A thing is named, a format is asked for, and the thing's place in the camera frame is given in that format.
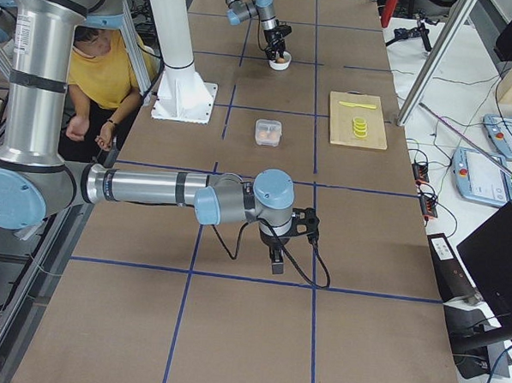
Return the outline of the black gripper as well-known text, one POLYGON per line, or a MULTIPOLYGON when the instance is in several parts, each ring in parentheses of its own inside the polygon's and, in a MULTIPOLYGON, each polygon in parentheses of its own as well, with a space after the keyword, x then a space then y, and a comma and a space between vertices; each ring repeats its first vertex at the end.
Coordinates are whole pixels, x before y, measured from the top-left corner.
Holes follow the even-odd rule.
POLYGON ((283 245, 289 241, 290 226, 287 224, 274 228, 272 225, 259 224, 258 227, 262 242, 269 249, 272 274, 283 274, 283 245))
POLYGON ((273 29, 265 30, 264 37, 266 39, 266 47, 264 52, 269 61, 274 60, 274 52, 279 52, 279 59, 285 59, 285 35, 282 27, 275 27, 273 29))

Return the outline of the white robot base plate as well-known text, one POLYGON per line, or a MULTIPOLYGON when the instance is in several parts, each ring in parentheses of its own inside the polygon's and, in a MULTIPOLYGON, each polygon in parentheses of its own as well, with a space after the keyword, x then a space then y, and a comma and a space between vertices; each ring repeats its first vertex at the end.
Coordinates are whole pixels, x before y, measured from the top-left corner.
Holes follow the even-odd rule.
POLYGON ((197 72, 189 79, 164 72, 151 116, 159 120, 206 124, 211 118, 219 86, 205 82, 197 72))

